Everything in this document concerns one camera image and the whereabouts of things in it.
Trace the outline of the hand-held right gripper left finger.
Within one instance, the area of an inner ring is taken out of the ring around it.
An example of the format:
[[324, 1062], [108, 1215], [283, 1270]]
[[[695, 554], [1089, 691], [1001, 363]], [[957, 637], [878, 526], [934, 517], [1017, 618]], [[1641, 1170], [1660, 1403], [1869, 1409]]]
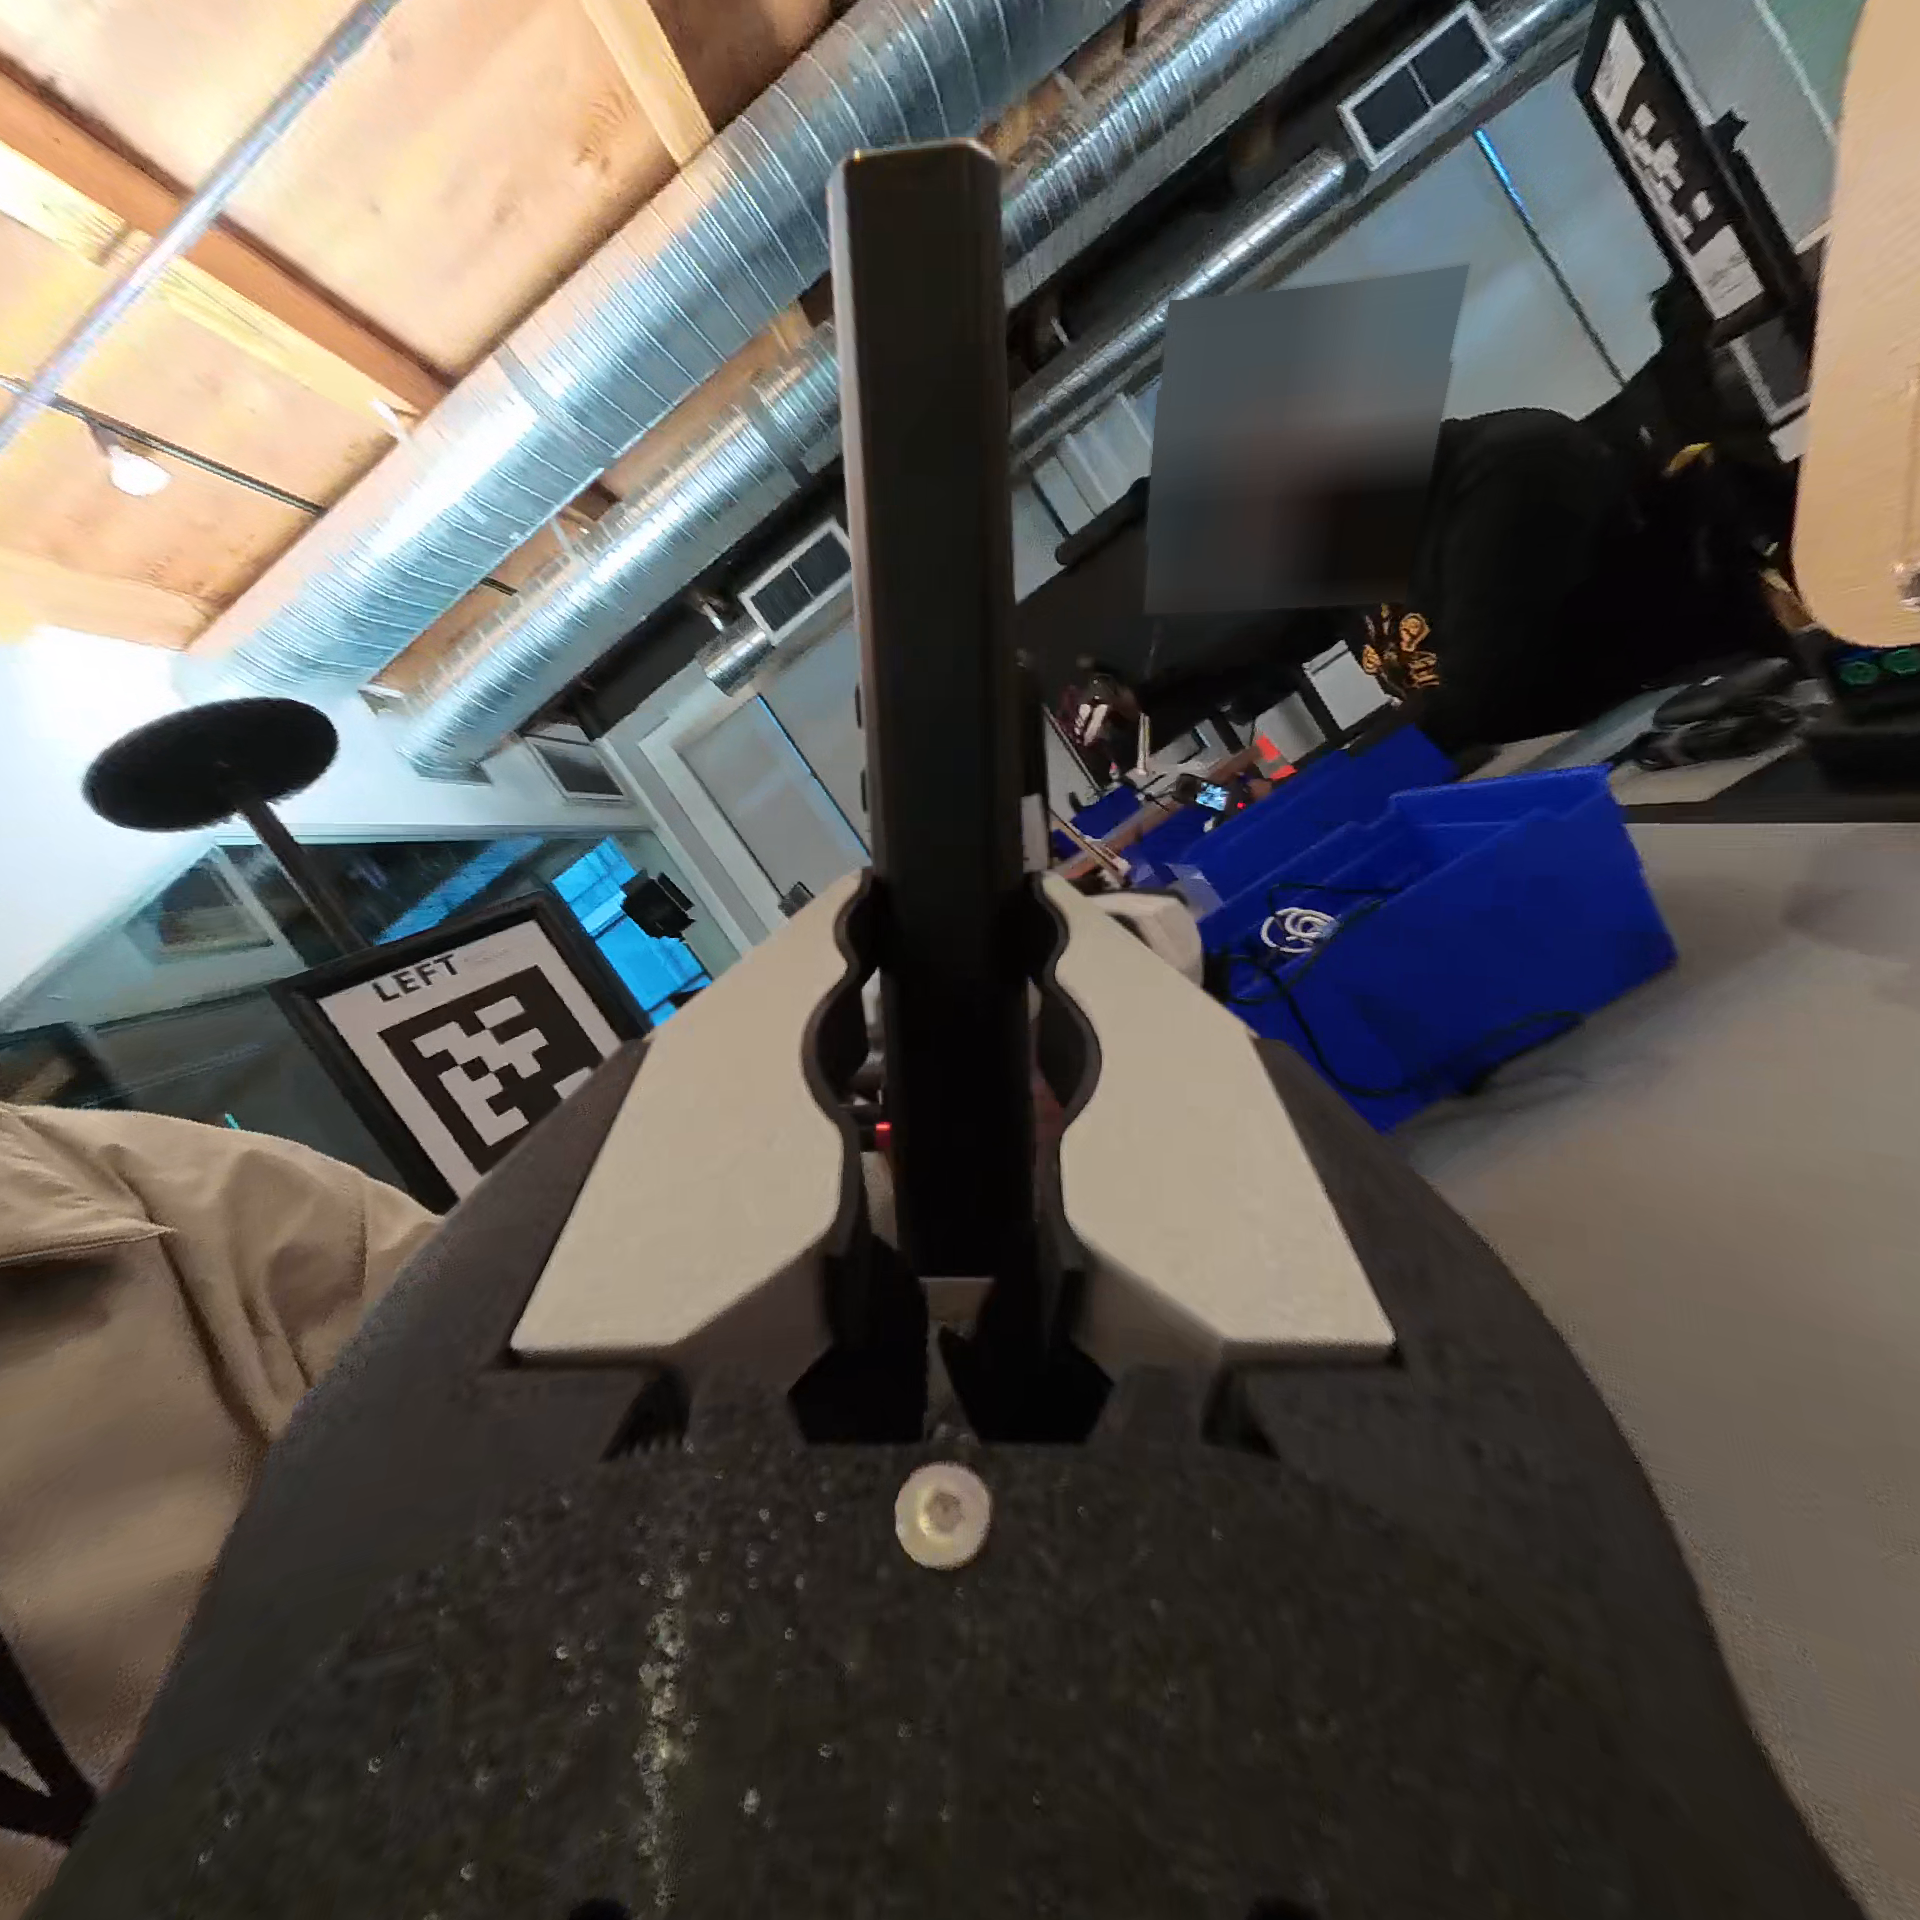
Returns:
[[856, 1124], [870, 921], [876, 878], [837, 878], [643, 1050], [512, 1359], [802, 1377], [886, 1342]]

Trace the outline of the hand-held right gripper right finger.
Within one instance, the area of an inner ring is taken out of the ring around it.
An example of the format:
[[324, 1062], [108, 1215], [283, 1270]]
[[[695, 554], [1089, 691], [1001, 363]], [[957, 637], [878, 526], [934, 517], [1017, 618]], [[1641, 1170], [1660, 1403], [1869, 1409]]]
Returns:
[[1395, 1331], [1252, 1030], [1138, 912], [1039, 882], [1044, 987], [1089, 1050], [1058, 1094], [1058, 1204], [1081, 1250], [1070, 1342], [1100, 1369], [1377, 1363]]

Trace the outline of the blue plastic bin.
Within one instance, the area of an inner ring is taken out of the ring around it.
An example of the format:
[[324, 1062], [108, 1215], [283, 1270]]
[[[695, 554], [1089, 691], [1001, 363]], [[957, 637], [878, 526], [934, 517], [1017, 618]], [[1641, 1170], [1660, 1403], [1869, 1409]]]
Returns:
[[[1271, 906], [1340, 929], [1257, 943]], [[1456, 782], [1393, 799], [1198, 921], [1208, 981], [1367, 1127], [1473, 1094], [1505, 1062], [1675, 969], [1610, 772]]]
[[1362, 734], [1348, 748], [1313, 754], [1289, 766], [1261, 799], [1233, 809], [1144, 802], [1110, 792], [1070, 824], [1054, 824], [1054, 878], [1078, 891], [1170, 891], [1198, 878], [1214, 899], [1237, 899], [1334, 831], [1367, 824], [1393, 799], [1458, 782], [1414, 725]]

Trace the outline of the black rectangular usb hub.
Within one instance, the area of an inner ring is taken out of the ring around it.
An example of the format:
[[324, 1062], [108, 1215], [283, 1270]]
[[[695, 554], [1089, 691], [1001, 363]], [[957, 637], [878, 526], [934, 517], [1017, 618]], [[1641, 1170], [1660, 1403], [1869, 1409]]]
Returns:
[[900, 1239], [927, 1284], [1007, 1284], [1035, 1111], [995, 157], [850, 157], [830, 294]]

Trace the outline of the black framed marker sign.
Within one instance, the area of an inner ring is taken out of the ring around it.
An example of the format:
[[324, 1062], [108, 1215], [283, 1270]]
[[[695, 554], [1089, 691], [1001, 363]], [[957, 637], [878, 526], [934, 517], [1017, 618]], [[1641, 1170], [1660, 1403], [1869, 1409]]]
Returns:
[[1817, 281], [1740, 157], [1748, 123], [1739, 113], [1709, 123], [1690, 109], [1641, 3], [1591, 9], [1574, 97], [1647, 231], [1704, 309], [1709, 342], [1784, 325], [1795, 349], [1812, 349]]
[[545, 884], [274, 981], [271, 1001], [435, 1215], [650, 1030]]

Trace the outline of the white air vent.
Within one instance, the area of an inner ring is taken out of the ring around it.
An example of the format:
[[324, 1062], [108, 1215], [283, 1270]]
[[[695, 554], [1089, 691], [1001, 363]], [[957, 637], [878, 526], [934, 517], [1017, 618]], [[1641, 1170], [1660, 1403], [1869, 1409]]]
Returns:
[[1443, 109], [1458, 103], [1501, 69], [1501, 48], [1470, 0], [1355, 86], [1334, 113], [1362, 167], [1377, 172], [1385, 159], [1405, 157]]
[[762, 634], [787, 634], [851, 574], [851, 542], [837, 521], [816, 526], [795, 554], [739, 588]]

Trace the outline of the black disc pole stand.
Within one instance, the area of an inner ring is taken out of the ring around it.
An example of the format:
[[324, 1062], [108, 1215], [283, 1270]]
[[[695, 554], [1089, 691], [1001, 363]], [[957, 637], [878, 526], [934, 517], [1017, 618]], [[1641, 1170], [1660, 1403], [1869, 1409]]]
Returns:
[[308, 704], [228, 697], [178, 709], [100, 748], [84, 776], [84, 802], [137, 833], [247, 823], [336, 952], [363, 952], [369, 943], [336, 891], [277, 817], [283, 799], [324, 782], [336, 748], [336, 725]]

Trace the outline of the black rounded device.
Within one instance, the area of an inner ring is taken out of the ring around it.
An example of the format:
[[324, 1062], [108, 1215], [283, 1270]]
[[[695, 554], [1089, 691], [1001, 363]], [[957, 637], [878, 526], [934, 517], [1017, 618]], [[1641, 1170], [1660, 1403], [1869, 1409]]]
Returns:
[[1795, 672], [1780, 656], [1730, 664], [1668, 692], [1626, 743], [1637, 772], [1682, 772], [1762, 756], [1802, 734]]

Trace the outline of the black track light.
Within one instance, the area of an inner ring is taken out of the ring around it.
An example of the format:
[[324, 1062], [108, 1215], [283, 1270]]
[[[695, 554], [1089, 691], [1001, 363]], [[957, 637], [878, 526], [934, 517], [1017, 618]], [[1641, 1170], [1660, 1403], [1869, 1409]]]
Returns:
[[100, 463], [108, 464], [108, 484], [126, 499], [155, 499], [174, 484], [178, 472], [191, 472], [200, 479], [228, 484], [238, 495], [263, 499], [274, 505], [324, 517], [324, 503], [292, 495], [283, 484], [271, 484], [243, 464], [228, 464], [208, 450], [194, 450], [187, 441], [174, 441], [166, 435], [137, 430], [134, 418], [100, 416], [71, 395], [47, 403], [52, 416], [71, 418], [96, 441]]

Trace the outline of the grey ceiling pipe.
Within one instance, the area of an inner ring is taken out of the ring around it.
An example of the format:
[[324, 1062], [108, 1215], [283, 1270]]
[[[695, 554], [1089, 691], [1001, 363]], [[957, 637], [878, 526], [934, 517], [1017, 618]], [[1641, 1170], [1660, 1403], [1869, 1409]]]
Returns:
[[144, 238], [141, 252], [104, 281], [84, 319], [41, 359], [31, 382], [10, 403], [0, 448], [53, 408], [60, 386], [93, 359], [93, 351], [141, 308], [155, 281], [194, 252], [222, 219], [228, 203], [247, 186], [260, 159], [295, 126], [324, 86], [360, 57], [381, 27], [391, 0], [353, 3], [321, 51], [271, 97], [249, 126], [215, 159], [207, 183]]

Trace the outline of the wooden book stand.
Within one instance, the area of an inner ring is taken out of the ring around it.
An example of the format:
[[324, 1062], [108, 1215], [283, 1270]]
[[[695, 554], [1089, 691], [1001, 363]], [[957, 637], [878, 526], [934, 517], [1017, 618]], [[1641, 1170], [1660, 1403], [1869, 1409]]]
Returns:
[[1843, 643], [1920, 643], [1920, 9], [1859, 3], [1822, 238], [1790, 536]]

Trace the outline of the silver spiral air duct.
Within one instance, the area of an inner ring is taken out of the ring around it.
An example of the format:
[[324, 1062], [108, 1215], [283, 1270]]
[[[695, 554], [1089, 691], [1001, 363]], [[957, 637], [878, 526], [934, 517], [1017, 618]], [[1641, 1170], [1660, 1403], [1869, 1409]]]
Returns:
[[866, 0], [655, 186], [178, 656], [187, 691], [357, 691], [830, 271], [825, 186], [975, 135], [1110, 0]]
[[[1170, 300], [1237, 294], [1306, 231], [1345, 211], [1362, 165], [1320, 148], [1248, 203], [1248, 222], [1184, 273], [1158, 281], [1123, 325], [1070, 342], [1014, 395], [1007, 464], [1022, 472], [1163, 358]], [[633, 623], [696, 582], [837, 458], [837, 351], [816, 329], [754, 376], [704, 430], [650, 430], [655, 463], [564, 561], [541, 568], [521, 602], [455, 650], [402, 725], [417, 776], [460, 782]]]

